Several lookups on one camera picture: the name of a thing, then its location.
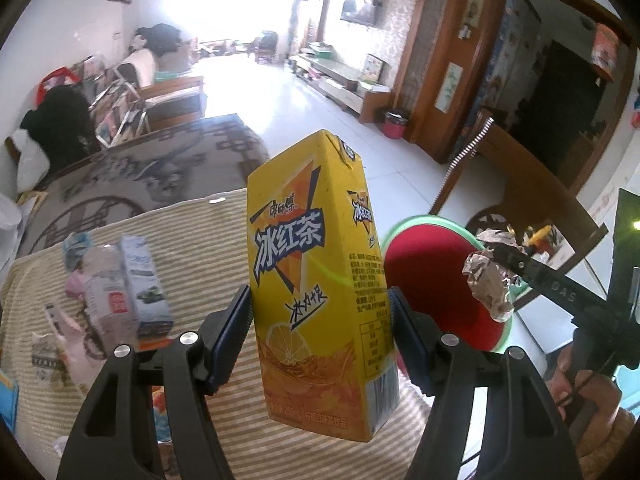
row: red label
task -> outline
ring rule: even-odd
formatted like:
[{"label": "red label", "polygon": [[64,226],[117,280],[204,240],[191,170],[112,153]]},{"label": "red label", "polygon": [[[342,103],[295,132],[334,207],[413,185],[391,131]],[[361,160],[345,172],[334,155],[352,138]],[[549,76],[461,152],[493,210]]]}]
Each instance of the red label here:
[{"label": "red label", "polygon": [[127,302],[121,292],[109,293],[109,307],[114,314],[123,314],[127,311]]}]

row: silver bolt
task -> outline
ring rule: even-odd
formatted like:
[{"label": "silver bolt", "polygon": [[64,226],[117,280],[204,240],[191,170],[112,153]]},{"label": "silver bolt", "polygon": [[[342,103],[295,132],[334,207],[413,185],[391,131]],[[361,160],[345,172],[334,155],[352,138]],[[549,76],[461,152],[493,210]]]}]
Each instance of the silver bolt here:
[{"label": "silver bolt", "polygon": [[443,334],[440,341],[447,346],[455,346],[460,342],[460,339],[455,334]]},{"label": "silver bolt", "polygon": [[524,350],[519,346],[512,346],[509,348],[509,355],[518,361],[524,359]]},{"label": "silver bolt", "polygon": [[198,340],[198,334],[195,332],[185,332],[180,336],[180,342],[183,345],[192,345]]},{"label": "silver bolt", "polygon": [[113,351],[113,354],[116,357],[126,357],[129,355],[129,352],[131,352],[131,348],[129,348],[129,345],[120,345],[120,346],[116,346],[116,349]]}]

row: red stool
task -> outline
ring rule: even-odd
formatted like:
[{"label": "red stool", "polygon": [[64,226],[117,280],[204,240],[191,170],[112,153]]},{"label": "red stool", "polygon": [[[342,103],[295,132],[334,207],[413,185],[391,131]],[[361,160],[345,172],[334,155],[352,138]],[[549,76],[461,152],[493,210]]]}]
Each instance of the red stool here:
[{"label": "red stool", "polygon": [[453,222],[431,216],[419,219],[427,223],[410,219],[413,225],[393,229],[392,238],[383,245],[387,286],[399,286],[412,309],[429,314],[444,332],[479,350],[497,350],[511,323],[494,321],[462,275],[466,257],[482,245],[477,240],[472,243],[475,237]]}]

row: striped tablecloth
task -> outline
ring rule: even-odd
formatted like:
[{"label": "striped tablecloth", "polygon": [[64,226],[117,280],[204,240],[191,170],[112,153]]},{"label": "striped tablecloth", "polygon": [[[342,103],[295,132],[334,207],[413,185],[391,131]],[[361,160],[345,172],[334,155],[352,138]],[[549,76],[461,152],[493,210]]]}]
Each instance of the striped tablecloth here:
[{"label": "striped tablecloth", "polygon": [[[248,282],[246,190],[183,202],[93,231],[98,244],[123,234],[145,236],[175,319],[172,336],[196,330],[212,310],[224,308]],[[47,478],[60,460],[52,448],[69,434],[81,399],[68,384],[61,392],[38,387],[31,366],[31,335],[49,332],[44,304],[54,299],[69,314],[60,244],[17,260],[0,293],[0,367],[20,386],[16,437]],[[429,406],[401,377],[401,403],[368,443],[349,442],[284,426],[269,419],[251,328],[228,384],[208,400],[223,450],[238,480],[402,478],[420,441]]]}]

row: television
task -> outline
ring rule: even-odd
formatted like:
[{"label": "television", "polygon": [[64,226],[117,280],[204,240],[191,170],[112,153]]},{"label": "television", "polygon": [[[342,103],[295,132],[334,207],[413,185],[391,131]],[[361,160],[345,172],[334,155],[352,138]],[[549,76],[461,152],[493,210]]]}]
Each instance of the television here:
[{"label": "television", "polygon": [[376,10],[376,0],[344,0],[340,19],[361,25],[375,25]]}]

